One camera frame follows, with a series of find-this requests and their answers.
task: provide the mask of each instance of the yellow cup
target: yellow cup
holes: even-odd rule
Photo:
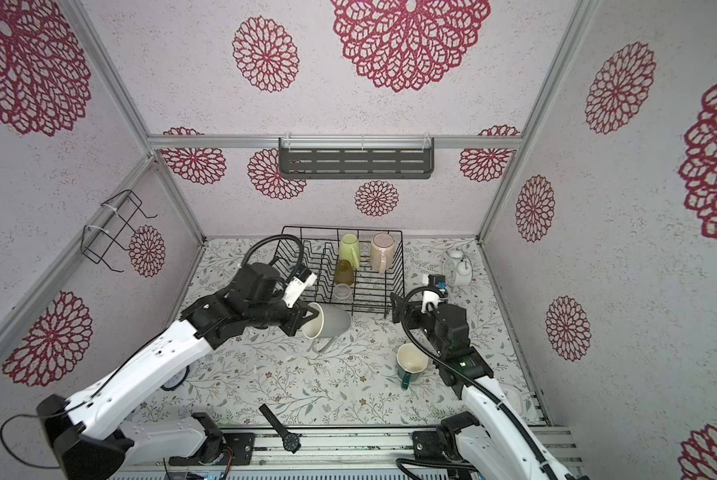
[[[361,266],[361,244],[358,243],[357,236],[347,234],[342,237],[337,260],[347,260],[353,265],[353,270],[358,272],[358,267]]]

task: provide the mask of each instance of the watch strap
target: watch strap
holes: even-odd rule
[[[278,421],[276,415],[273,413],[273,411],[271,411],[270,408],[268,408],[265,403],[260,406],[260,412],[262,412],[262,415],[265,416],[270,425],[276,430],[277,434],[281,436],[281,438],[284,438],[284,436],[289,433],[286,427],[284,427],[283,424]]]

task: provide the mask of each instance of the pink mug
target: pink mug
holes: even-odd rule
[[[396,241],[388,234],[377,234],[371,239],[369,251],[369,265],[378,274],[384,274],[385,270],[393,263],[393,253],[396,251]]]

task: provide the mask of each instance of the patterned wall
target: patterned wall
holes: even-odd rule
[[[446,149],[435,155],[430,180],[285,180],[275,149],[164,152],[208,236],[270,235],[292,224],[472,236],[497,192],[509,151]]]
[[[85,0],[153,133],[521,128],[575,2]]]
[[[107,373],[150,339],[167,319],[195,241],[151,170],[135,187],[142,210],[121,242],[132,250],[112,248],[111,267],[85,260],[61,292],[36,319],[26,337],[0,367],[0,425],[17,413],[33,413],[48,395],[69,395]],[[127,209],[122,210],[127,216]],[[111,231],[122,224],[112,222]],[[107,242],[98,240],[101,251]],[[5,429],[16,453],[28,462],[54,466],[39,423],[19,418]],[[0,478],[59,478],[54,471],[28,468],[12,460],[0,445]]]
[[[154,133],[517,135],[574,1],[84,4]],[[283,180],[274,150],[165,152],[210,236],[473,235],[509,156],[438,150],[430,180],[372,183]]]
[[[591,478],[717,478],[717,2],[603,2],[487,253]]]
[[[140,159],[51,2],[0,2],[0,321]]]
[[[0,322],[140,161],[108,95],[53,2],[0,2]],[[106,255],[122,273],[85,260],[17,342],[0,366],[0,424],[99,379],[166,321],[196,245],[153,172],[137,191],[158,216],[134,216],[129,251]],[[27,461],[56,465],[38,422],[5,433]],[[0,446],[0,478],[59,476]]]

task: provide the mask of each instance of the clear glass cup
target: clear glass cup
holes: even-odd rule
[[[353,289],[346,283],[338,283],[332,291],[332,301],[349,303],[353,299]]]
[[[353,285],[354,281],[353,265],[347,260],[340,260],[334,267],[334,283],[344,283],[345,285]]]

